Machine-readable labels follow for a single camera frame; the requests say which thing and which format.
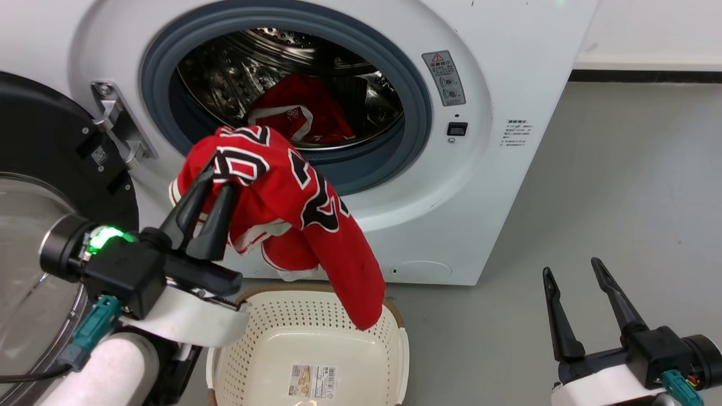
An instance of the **red cloth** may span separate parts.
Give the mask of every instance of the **red cloth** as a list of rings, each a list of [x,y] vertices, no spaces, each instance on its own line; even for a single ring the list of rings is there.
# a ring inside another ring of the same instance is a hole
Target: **red cloth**
[[[386,284],[363,232],[326,179],[273,129],[221,127],[189,152],[170,185],[173,204],[211,156],[214,196],[225,182],[242,186],[229,232],[236,251],[260,245],[271,266],[291,273],[321,265],[356,327],[373,326]]]
[[[290,74],[256,99],[248,125],[269,126],[294,142],[327,144],[354,138],[343,108],[317,77]]]

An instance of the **white laundry basket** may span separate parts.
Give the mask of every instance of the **white laundry basket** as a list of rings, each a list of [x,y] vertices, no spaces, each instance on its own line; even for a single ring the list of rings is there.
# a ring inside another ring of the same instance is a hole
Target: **white laundry basket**
[[[246,292],[251,318],[235,344],[209,351],[211,406],[394,406],[404,401],[409,339],[384,301],[362,332],[327,285]]]

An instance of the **green light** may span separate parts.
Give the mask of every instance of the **green light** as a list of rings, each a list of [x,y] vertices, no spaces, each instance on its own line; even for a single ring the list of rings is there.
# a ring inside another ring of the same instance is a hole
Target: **green light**
[[[108,242],[113,237],[122,237],[129,243],[132,243],[135,241],[133,236],[130,236],[128,234],[125,234],[123,231],[120,231],[117,228],[114,227],[104,227],[102,228],[98,234],[93,236],[90,241],[88,241],[88,253],[91,255],[95,255],[100,251],[105,243]]]

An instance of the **floor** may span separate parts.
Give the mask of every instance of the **floor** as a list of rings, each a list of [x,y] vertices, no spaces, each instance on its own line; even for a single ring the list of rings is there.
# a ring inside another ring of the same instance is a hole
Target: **floor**
[[[651,327],[722,342],[721,174],[722,86],[569,84],[479,284],[388,287],[411,342],[404,404],[548,405],[543,267],[587,353],[619,346],[592,256]],[[203,370],[183,406],[207,404]]]

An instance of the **teal connector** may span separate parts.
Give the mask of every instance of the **teal connector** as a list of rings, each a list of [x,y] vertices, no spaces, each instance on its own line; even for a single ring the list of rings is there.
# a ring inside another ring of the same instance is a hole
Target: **teal connector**
[[[100,296],[90,314],[73,332],[69,342],[58,356],[60,364],[70,365],[73,371],[80,371],[90,359],[90,353],[101,339],[117,324],[122,314],[121,302],[113,296]]]
[[[669,396],[673,397],[682,406],[703,406],[705,404],[700,394],[676,369],[662,374],[662,386],[667,390]]]

